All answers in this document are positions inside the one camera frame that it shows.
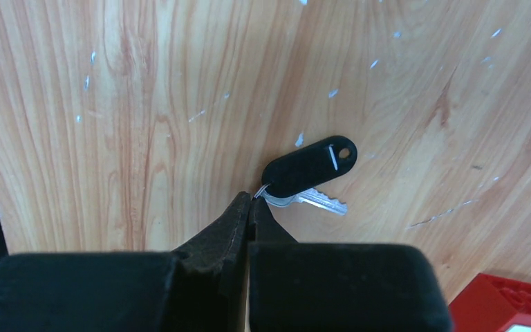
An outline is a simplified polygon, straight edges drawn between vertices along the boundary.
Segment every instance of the key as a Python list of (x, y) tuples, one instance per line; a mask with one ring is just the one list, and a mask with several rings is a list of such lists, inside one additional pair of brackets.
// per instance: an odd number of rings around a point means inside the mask
[(315, 188), (304, 190), (303, 192), (299, 192), (298, 194), (283, 199), (273, 197), (265, 190), (261, 190), (258, 192), (258, 194), (256, 194), (256, 196), (260, 195), (265, 199), (266, 202), (278, 208), (285, 208), (294, 202), (298, 202), (309, 203), (341, 216), (344, 216), (348, 210), (347, 204), (341, 203), (337, 199), (330, 199), (328, 196), (322, 192), (319, 192)]

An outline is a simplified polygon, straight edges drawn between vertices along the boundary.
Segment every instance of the hole in key tag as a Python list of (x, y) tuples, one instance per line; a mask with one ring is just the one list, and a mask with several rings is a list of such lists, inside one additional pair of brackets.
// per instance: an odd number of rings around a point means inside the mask
[(286, 198), (349, 172), (357, 160), (357, 147), (343, 136), (331, 136), (282, 156), (265, 167), (261, 183), (266, 192)]

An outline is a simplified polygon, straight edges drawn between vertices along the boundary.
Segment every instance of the wood grain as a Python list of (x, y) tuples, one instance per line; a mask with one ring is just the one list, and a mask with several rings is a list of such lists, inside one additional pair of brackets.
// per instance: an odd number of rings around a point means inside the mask
[(11, 252), (172, 249), (300, 133), (360, 159), (345, 217), (274, 209), (298, 240), (531, 282), (531, 1), (0, 1)]

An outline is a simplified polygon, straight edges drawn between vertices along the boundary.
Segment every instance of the key fob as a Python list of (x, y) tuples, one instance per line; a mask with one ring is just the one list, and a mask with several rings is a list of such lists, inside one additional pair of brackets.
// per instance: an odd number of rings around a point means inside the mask
[(349, 172), (357, 147), (347, 137), (331, 136), (282, 156), (265, 167), (261, 183), (266, 192), (286, 198)]

